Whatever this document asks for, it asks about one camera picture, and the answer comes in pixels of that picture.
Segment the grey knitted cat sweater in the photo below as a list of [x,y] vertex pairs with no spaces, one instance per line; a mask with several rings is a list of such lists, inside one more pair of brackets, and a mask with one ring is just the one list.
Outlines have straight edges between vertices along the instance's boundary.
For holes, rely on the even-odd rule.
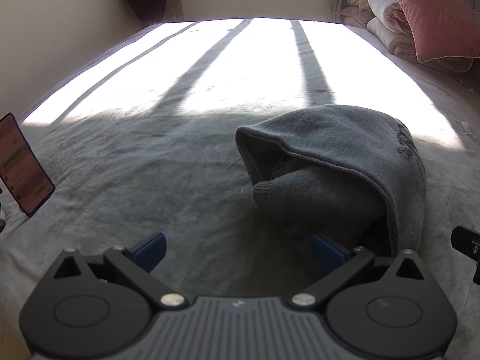
[[425,167],[400,120],[322,105],[241,126],[235,142],[256,205],[290,236],[382,256],[420,246]]

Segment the grey bed sheet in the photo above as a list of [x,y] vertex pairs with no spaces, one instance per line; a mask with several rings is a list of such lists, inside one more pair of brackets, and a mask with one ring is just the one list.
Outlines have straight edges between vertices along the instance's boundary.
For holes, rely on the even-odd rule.
[[1,328],[49,264],[73,247],[96,254],[156,231],[156,276],[188,297],[289,296],[310,283],[256,209],[234,142],[241,125],[322,104],[384,112],[410,130],[425,164],[421,256],[456,309],[449,359],[479,357],[474,263],[451,247],[479,227],[479,97],[456,78],[393,55],[339,24],[226,19],[140,32],[67,78],[22,130],[55,183],[32,218],[1,204]]

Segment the smartphone with pink screen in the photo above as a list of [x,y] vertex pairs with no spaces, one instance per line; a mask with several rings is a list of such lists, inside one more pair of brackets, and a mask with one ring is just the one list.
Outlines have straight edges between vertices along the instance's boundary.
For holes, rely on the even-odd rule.
[[1,118],[0,134],[1,181],[20,210],[31,218],[54,193],[55,185],[12,113]]

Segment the pink velvet pillow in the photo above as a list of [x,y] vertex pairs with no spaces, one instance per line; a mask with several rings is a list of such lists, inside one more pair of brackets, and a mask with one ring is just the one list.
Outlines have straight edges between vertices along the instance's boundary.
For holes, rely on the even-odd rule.
[[453,74],[479,58],[479,21],[465,0],[398,0],[419,63],[442,63]]

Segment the folded white pink quilt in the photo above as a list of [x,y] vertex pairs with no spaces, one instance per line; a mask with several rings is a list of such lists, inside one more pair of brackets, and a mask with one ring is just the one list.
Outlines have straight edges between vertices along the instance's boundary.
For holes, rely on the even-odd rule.
[[398,0],[346,0],[343,24],[366,29],[392,54],[417,63],[412,30]]

